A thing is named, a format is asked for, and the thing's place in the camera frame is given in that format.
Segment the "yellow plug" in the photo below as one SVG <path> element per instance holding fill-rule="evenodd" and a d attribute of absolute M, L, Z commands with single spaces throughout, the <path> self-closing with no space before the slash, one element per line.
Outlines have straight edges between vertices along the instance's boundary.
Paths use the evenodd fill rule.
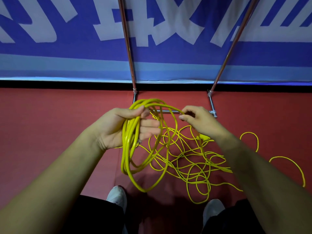
<path fill-rule="evenodd" d="M 199 140 L 199 138 L 201 138 L 203 141 L 210 140 L 209 136 L 202 135 L 202 134 L 199 134 L 199 137 L 198 136 L 196 137 L 197 140 Z"/>

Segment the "tangled yellow cable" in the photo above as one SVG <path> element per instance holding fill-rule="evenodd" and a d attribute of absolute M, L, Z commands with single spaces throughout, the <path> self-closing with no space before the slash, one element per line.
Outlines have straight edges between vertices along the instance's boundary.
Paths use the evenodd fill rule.
<path fill-rule="evenodd" d="M 156 142 L 152 148 L 150 145 L 151 138 L 149 138 L 149 148 L 147 149 L 144 146 L 138 144 L 140 117 L 137 117 L 134 119 L 127 119 L 123 124 L 123 129 L 122 129 L 123 153 L 122 153 L 122 161 L 121 161 L 121 170 L 124 174 L 126 174 L 130 177 L 131 181 L 133 182 L 133 184 L 135 185 L 136 188 L 138 188 L 142 192 L 150 191 L 160 182 L 160 180 L 163 178 L 163 176 L 167 172 L 170 175 L 185 181 L 186 189 L 187 189 L 189 198 L 194 204 L 201 204 L 201 203 L 206 202 L 209 199 L 209 193 L 211 190 L 211 186 L 220 186 L 223 184 L 228 184 L 228 185 L 231 185 L 232 187 L 234 187 L 235 189 L 242 191 L 241 189 L 237 188 L 235 185 L 233 185 L 231 183 L 223 182 L 220 184 L 212 184 L 209 182 L 209 177 L 210 177 L 211 172 L 221 170 L 221 171 L 224 171 L 227 173 L 232 173 L 232 170 L 230 169 L 230 167 L 221 166 L 223 163 L 226 162 L 223 155 L 217 154 L 217 153 L 212 152 L 212 151 L 207 151 L 207 152 L 204 151 L 204 147 L 209 142 L 213 142 L 214 140 L 210 139 L 208 136 L 204 136 L 201 134 L 199 134 L 198 136 L 194 136 L 193 131 L 192 131 L 192 127 L 190 125 L 185 126 L 185 127 L 181 128 L 180 130 L 177 129 L 177 120 L 176 120 L 176 117 L 174 116 L 172 110 L 177 110 L 183 114 L 183 112 L 181 110 L 179 110 L 175 107 L 169 106 L 164 101 L 162 101 L 160 99 L 155 99 L 155 98 L 138 100 L 134 104 L 131 105 L 130 109 L 136 109 L 142 105 L 144 105 L 146 108 L 149 108 L 150 113 L 153 115 L 153 118 L 160 122 L 161 133 L 156 137 Z M 160 114 L 157 112 L 157 109 L 156 109 L 157 106 L 160 107 Z M 170 128 L 167 126 L 166 122 L 163 119 L 163 114 L 162 114 L 163 108 L 169 109 L 169 111 L 170 111 L 170 113 L 173 116 L 174 121 L 175 121 L 175 128 Z M 188 138 L 181 133 L 181 131 L 186 129 L 186 128 L 190 129 L 190 133 L 192 135 L 191 138 Z M 255 133 L 245 132 L 240 136 L 240 139 L 243 137 L 243 135 L 245 135 L 247 133 L 251 133 L 256 137 L 256 139 L 257 139 L 256 152 L 257 152 L 259 149 L 259 138 L 257 137 L 257 135 Z M 185 139 L 194 140 L 195 143 L 197 144 L 197 148 L 192 149 L 186 143 Z M 179 155 L 174 155 L 170 152 L 169 146 L 173 145 L 173 144 L 175 144 L 178 147 L 178 149 L 180 150 L 181 153 Z M 132 160 L 135 148 L 137 146 L 144 148 L 149 153 L 148 157 L 140 165 L 136 165 Z M 167 149 L 166 157 L 163 157 L 159 154 L 164 148 Z M 169 160 L 169 155 L 174 157 L 174 159 Z M 203 157 L 203 160 L 202 160 L 202 162 L 195 163 L 189 159 L 190 156 L 201 156 L 201 157 Z M 219 163 L 214 163 L 212 161 L 212 159 L 214 157 L 218 157 L 222 161 Z M 271 162 L 271 160 L 273 160 L 275 158 L 279 158 L 279 157 L 280 158 L 286 158 L 286 159 L 292 161 L 298 167 L 298 169 L 300 170 L 301 175 L 302 175 L 303 187 L 305 187 L 304 174 L 303 174 L 301 168 L 299 167 L 299 165 L 297 165 L 293 160 L 291 160 L 290 158 L 287 158 L 287 157 L 276 156 L 276 157 L 271 158 L 269 162 Z M 179 167 L 179 160 L 181 158 L 186 159 L 189 162 L 189 164 L 186 166 Z M 153 160 L 156 161 L 156 163 L 160 166 L 160 169 L 153 167 L 153 165 L 151 164 L 151 162 Z M 150 188 L 144 189 L 140 185 L 138 185 L 138 183 L 135 181 L 133 174 L 142 171 L 147 165 L 150 165 L 156 171 L 162 171 L 162 174 L 159 177 L 159 179 L 154 183 L 154 185 L 152 185 Z M 168 167 L 174 169 L 176 174 L 169 172 L 167 170 Z M 191 171 L 194 167 L 197 167 L 200 170 L 200 172 L 191 173 Z M 201 201 L 201 202 L 193 201 L 193 199 L 191 198 L 191 195 L 189 193 L 189 188 L 188 188 L 189 184 L 195 184 L 197 191 L 200 194 L 202 194 L 203 196 L 206 196 L 206 199 Z M 199 187 L 198 187 L 199 184 L 206 184 L 208 191 L 206 193 L 201 192 Z"/>

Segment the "person's left arm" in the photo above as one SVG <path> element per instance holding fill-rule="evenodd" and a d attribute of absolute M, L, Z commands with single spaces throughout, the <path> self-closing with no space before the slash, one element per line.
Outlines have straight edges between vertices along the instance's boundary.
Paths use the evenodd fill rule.
<path fill-rule="evenodd" d="M 20 194 L 0 210 L 0 233 L 56 233 L 62 227 L 102 155 L 122 146 L 125 118 L 149 111 L 113 109 L 84 130 L 79 137 Z M 141 120 L 141 140 L 160 133 L 159 122 Z"/>

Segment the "person's right arm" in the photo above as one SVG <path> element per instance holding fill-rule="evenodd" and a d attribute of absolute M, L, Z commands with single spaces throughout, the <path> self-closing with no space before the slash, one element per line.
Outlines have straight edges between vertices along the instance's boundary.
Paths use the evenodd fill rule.
<path fill-rule="evenodd" d="M 311 233 L 312 196 L 226 130 L 203 107 L 186 106 L 181 120 L 214 139 L 266 233 Z"/>

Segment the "finger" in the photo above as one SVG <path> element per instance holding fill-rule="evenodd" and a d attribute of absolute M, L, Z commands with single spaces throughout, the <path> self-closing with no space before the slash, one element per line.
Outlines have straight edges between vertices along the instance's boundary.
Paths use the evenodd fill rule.
<path fill-rule="evenodd" d="M 152 133 L 150 133 L 150 132 L 140 133 L 138 136 L 138 138 L 140 140 L 145 140 L 145 139 L 148 139 L 150 137 L 152 137 Z"/>
<path fill-rule="evenodd" d="M 144 111 L 144 106 L 141 106 L 137 109 L 115 108 L 114 110 L 116 115 L 123 118 L 131 119 L 141 115 Z"/>
<path fill-rule="evenodd" d="M 140 133 L 147 133 L 147 132 L 152 133 L 153 135 L 158 135 L 160 134 L 160 128 L 140 126 Z"/>
<path fill-rule="evenodd" d="M 140 125 L 145 127 L 159 127 L 160 122 L 154 119 L 141 119 Z"/>
<path fill-rule="evenodd" d="M 182 112 L 187 113 L 187 112 L 192 112 L 194 114 L 197 113 L 199 107 L 197 106 L 186 106 L 185 108 L 182 109 Z"/>
<path fill-rule="evenodd" d="M 150 114 L 149 109 L 145 108 L 144 111 L 141 114 L 141 118 L 146 118 L 146 117 L 149 116 L 149 114 Z"/>
<path fill-rule="evenodd" d="M 186 121 L 186 122 L 188 122 L 191 125 L 193 125 L 193 123 L 195 122 L 195 118 L 193 118 L 190 115 L 180 115 L 179 119 L 182 120 L 182 121 Z"/>

